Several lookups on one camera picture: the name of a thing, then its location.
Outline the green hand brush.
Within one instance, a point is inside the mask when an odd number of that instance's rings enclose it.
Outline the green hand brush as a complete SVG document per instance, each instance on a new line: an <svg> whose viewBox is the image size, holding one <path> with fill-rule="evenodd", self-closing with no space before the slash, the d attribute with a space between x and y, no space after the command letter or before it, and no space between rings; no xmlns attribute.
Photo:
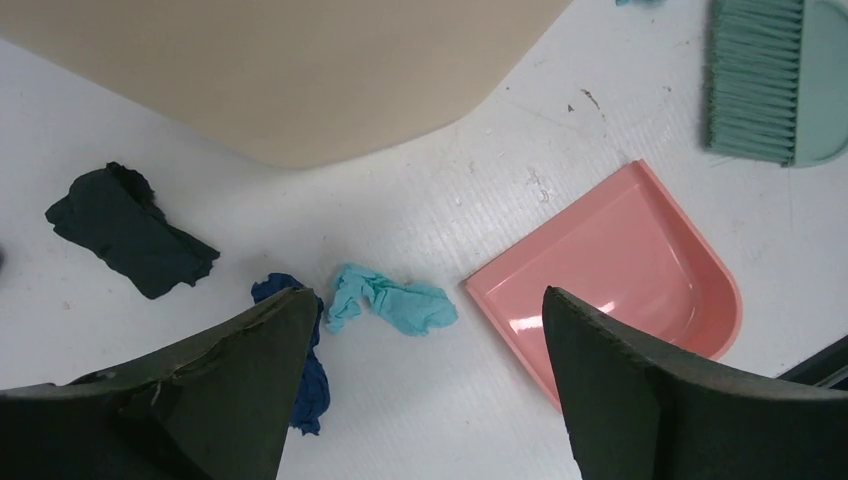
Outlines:
<svg viewBox="0 0 848 480"><path fill-rule="evenodd" d="M784 167L847 150L847 4L716 1L707 81L708 150Z"/></svg>

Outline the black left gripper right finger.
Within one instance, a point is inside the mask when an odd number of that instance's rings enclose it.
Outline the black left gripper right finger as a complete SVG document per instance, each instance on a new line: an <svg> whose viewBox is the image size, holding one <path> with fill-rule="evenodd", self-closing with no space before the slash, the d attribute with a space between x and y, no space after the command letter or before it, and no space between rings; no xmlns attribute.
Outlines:
<svg viewBox="0 0 848 480"><path fill-rule="evenodd" d="M708 360L556 287L542 320L583 478L846 477L845 392Z"/></svg>

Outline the pink plastic dustpan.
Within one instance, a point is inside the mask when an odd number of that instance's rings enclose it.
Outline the pink plastic dustpan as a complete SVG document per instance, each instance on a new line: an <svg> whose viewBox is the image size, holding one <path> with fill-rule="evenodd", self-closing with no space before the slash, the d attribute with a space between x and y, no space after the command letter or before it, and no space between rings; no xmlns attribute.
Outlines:
<svg viewBox="0 0 848 480"><path fill-rule="evenodd" d="M702 357L742 324L737 284L643 160L628 163L465 281L465 289L553 404L542 327L548 287Z"/></svg>

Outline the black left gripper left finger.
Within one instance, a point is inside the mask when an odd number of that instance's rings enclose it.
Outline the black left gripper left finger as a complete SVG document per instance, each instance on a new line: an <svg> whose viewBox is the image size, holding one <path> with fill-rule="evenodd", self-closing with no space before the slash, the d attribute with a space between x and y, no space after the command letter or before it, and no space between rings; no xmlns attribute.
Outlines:
<svg viewBox="0 0 848 480"><path fill-rule="evenodd" d="M65 385L1 394L5 479L273 479L316 323L287 288Z"/></svg>

